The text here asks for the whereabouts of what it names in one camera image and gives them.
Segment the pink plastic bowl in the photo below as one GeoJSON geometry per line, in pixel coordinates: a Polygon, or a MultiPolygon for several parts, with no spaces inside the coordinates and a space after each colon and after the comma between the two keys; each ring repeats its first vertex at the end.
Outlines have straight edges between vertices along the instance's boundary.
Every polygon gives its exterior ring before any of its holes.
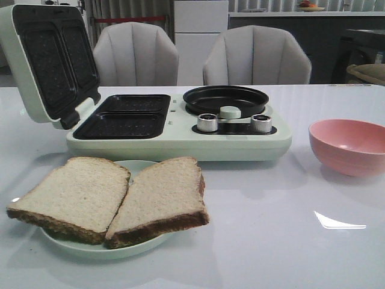
{"type": "Polygon", "coordinates": [[[325,166],[348,176],[384,173],[384,127],[349,119],[319,120],[309,126],[315,157],[325,166]]]}

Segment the black round frying pan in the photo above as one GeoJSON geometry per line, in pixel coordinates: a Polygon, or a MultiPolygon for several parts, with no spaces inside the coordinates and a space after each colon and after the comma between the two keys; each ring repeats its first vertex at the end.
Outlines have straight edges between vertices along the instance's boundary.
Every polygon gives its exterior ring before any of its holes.
{"type": "Polygon", "coordinates": [[[266,93],[235,85],[209,85],[197,87],[184,93],[186,109],[196,115],[219,114],[223,106],[239,108],[241,117],[246,118],[264,111],[269,101],[266,93]]]}

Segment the white cabinet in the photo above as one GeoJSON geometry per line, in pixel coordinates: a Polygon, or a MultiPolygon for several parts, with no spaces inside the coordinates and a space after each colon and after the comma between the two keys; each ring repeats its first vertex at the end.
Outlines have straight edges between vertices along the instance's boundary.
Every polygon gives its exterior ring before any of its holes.
{"type": "Polygon", "coordinates": [[[228,27],[228,1],[174,1],[178,85],[202,85],[203,65],[217,35],[228,27]]]}

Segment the white bread slice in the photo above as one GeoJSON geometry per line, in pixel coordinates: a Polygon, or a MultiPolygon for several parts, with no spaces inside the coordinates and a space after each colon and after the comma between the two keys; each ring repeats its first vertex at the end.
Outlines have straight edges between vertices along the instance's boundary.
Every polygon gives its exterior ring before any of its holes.
{"type": "Polygon", "coordinates": [[[125,198],[131,173],[103,158],[73,157],[26,195],[7,206],[7,216],[101,244],[125,198]]]}
{"type": "Polygon", "coordinates": [[[146,167],[129,186],[106,233],[106,246],[131,246],[207,225],[204,190],[202,170],[193,157],[171,158],[146,167]]]}

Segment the right grey upholstered chair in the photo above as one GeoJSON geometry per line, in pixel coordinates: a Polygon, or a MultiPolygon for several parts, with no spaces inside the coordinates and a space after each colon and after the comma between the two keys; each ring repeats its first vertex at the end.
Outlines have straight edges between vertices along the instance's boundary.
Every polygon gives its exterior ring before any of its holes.
{"type": "Polygon", "coordinates": [[[311,73],[308,56],[290,32],[248,25],[218,35],[203,65],[203,84],[308,84],[311,73]]]}

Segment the green breakfast maker base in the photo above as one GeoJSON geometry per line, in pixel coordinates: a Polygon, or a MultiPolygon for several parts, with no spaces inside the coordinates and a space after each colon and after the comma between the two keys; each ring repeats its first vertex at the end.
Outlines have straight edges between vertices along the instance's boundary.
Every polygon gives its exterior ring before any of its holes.
{"type": "Polygon", "coordinates": [[[114,161],[274,160],[289,149],[292,132],[269,105],[263,114],[272,120],[270,132],[255,131],[249,118],[220,120],[217,131],[200,132],[181,95],[112,95],[88,109],[66,139],[74,155],[114,161]]]}

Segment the light green round plate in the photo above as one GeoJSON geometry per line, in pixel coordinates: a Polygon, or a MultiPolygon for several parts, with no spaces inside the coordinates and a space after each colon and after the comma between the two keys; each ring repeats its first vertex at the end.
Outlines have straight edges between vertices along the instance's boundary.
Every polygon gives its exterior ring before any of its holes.
{"type": "Polygon", "coordinates": [[[40,228],[40,232],[45,236],[45,239],[58,250],[68,255],[95,260],[123,259],[139,255],[158,247],[174,235],[174,233],[162,234],[144,243],[119,249],[108,249],[104,244],[92,245],[82,243],[72,235],[55,233],[43,228],[40,228]]]}

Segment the left silver control knob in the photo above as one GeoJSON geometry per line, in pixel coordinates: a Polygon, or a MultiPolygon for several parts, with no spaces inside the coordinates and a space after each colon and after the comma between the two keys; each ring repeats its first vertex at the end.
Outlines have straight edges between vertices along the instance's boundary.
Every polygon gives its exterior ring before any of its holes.
{"type": "Polygon", "coordinates": [[[197,117],[197,129],[201,132],[215,132],[218,130],[218,117],[216,114],[205,113],[197,117]]]}

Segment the grey upholstered chair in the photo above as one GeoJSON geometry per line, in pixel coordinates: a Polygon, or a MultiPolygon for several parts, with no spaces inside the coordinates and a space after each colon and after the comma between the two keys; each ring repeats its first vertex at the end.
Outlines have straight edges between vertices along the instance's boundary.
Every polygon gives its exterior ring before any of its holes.
{"type": "Polygon", "coordinates": [[[203,65],[203,84],[308,84],[311,73],[308,56],[290,32],[248,25],[218,35],[203,65]]]}
{"type": "Polygon", "coordinates": [[[93,50],[101,86],[175,86],[179,54],[159,26],[127,22],[108,26],[93,50]]]}

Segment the fruit plate on counter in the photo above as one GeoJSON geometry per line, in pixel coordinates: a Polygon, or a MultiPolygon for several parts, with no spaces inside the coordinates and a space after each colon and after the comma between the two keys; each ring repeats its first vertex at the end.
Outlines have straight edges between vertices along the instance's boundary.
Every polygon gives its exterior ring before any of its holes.
{"type": "Polygon", "coordinates": [[[319,7],[317,4],[314,4],[308,0],[300,1],[297,4],[297,7],[300,11],[304,11],[304,12],[316,12],[316,11],[325,10],[325,7],[319,7]]]}

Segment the green breakfast maker lid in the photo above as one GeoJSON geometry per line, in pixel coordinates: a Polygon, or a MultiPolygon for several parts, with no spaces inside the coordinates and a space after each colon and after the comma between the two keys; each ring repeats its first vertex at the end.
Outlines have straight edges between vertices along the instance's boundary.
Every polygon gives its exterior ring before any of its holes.
{"type": "Polygon", "coordinates": [[[100,101],[99,74],[80,11],[74,6],[1,8],[1,47],[30,118],[71,129],[80,105],[100,101]]]}

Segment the green round pan knob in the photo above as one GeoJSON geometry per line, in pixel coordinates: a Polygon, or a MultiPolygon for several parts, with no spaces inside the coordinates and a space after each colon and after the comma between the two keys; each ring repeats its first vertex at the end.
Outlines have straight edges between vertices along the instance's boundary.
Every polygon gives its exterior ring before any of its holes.
{"type": "Polygon", "coordinates": [[[238,107],[226,105],[220,107],[219,115],[222,119],[240,119],[242,113],[238,107]]]}

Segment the right silver control knob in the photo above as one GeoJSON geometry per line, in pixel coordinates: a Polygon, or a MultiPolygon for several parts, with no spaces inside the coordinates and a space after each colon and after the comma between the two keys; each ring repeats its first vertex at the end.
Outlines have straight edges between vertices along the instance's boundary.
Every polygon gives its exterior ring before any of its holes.
{"type": "Polygon", "coordinates": [[[250,126],[253,131],[266,134],[272,130],[272,118],[264,114],[254,114],[250,117],[250,126]]]}

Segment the left grey upholstered chair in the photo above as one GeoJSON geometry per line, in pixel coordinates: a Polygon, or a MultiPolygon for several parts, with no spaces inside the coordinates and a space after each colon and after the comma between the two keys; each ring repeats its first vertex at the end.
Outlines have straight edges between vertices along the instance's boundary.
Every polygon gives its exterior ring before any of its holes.
{"type": "Polygon", "coordinates": [[[108,26],[93,50],[101,86],[175,86],[179,54],[159,26],[127,22],[108,26]]]}

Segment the silver control knob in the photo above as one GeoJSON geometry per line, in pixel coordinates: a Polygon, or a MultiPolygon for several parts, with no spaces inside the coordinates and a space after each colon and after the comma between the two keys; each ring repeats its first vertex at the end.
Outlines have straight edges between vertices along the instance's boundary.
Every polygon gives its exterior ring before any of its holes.
{"type": "Polygon", "coordinates": [[[205,113],[197,117],[197,129],[201,132],[215,132],[218,130],[218,117],[216,114],[205,113]]]}
{"type": "Polygon", "coordinates": [[[264,114],[254,114],[250,117],[250,126],[253,131],[266,134],[272,130],[272,118],[264,114]]]}

